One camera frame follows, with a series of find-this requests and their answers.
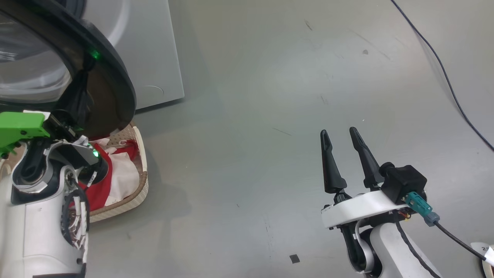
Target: beige wicker basket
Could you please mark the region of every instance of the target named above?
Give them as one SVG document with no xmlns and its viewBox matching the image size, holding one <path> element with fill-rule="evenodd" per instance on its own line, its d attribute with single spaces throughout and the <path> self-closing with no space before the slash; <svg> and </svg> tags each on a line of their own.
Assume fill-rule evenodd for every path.
<svg viewBox="0 0 494 278">
<path fill-rule="evenodd" d="M 140 205 L 148 195 L 148 165 L 146 162 L 146 152 L 144 150 L 144 144 L 142 142 L 142 137 L 139 129 L 134 126 L 133 123 L 131 123 L 124 130 L 113 136 L 110 136 L 108 146 L 118 145 L 121 140 L 128 139 L 135 140 L 139 148 L 139 154 L 133 161 L 137 168 L 137 171 L 139 172 L 139 187 L 132 195 L 123 199 L 122 201 L 95 211 L 91 211 L 91 222 L 100 221 L 131 210 Z M 22 149 L 16 149 L 16 151 L 17 155 L 11 154 L 7 160 L 0 161 L 0 178 L 2 177 L 2 175 L 10 174 L 12 168 L 17 164 L 20 157 L 22 156 L 22 153 L 24 152 L 24 150 Z"/>
</svg>

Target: green led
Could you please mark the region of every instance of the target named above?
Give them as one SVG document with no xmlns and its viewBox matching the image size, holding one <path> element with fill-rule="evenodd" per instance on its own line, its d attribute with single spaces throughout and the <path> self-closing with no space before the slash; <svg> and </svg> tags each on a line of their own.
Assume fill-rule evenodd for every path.
<svg viewBox="0 0 494 278">
<path fill-rule="evenodd" d="M 98 51 L 96 51 L 96 50 L 91 51 L 90 54 L 96 60 L 98 60 L 101 57 L 101 54 Z"/>
</svg>

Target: cable connector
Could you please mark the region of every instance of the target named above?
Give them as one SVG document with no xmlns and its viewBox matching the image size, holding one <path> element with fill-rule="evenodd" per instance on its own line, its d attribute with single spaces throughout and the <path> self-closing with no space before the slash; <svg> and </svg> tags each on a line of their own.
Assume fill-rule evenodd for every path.
<svg viewBox="0 0 494 278">
<path fill-rule="evenodd" d="M 434 226 L 435 221 L 439 221 L 439 215 L 432 212 L 432 207 L 417 192 L 408 193 L 403 201 L 420 214 L 429 227 Z"/>
</svg>

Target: green bracket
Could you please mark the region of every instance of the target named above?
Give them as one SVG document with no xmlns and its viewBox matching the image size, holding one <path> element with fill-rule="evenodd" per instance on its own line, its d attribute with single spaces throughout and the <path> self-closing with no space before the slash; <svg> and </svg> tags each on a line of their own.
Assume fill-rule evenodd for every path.
<svg viewBox="0 0 494 278">
<path fill-rule="evenodd" d="M 21 139 L 50 137 L 44 130 L 44 115 L 41 113 L 0 113 L 0 156 L 15 153 L 15 144 Z"/>
</svg>

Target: floor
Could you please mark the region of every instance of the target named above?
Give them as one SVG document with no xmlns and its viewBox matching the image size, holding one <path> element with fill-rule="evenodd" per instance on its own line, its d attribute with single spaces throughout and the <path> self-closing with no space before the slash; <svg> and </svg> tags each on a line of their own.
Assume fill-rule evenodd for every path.
<svg viewBox="0 0 494 278">
<path fill-rule="evenodd" d="M 389 0 L 169 0 L 185 99 L 141 111 L 150 190 L 91 228 L 88 278 L 357 278 L 322 227 L 319 132 L 364 192 L 348 128 L 379 163 L 414 165 L 441 223 L 494 243 L 494 154 L 431 52 Z M 398 1 L 494 141 L 494 2 Z M 415 217 L 404 229 L 444 277 L 477 261 Z M 292 264 L 297 254 L 300 263 Z"/>
</svg>

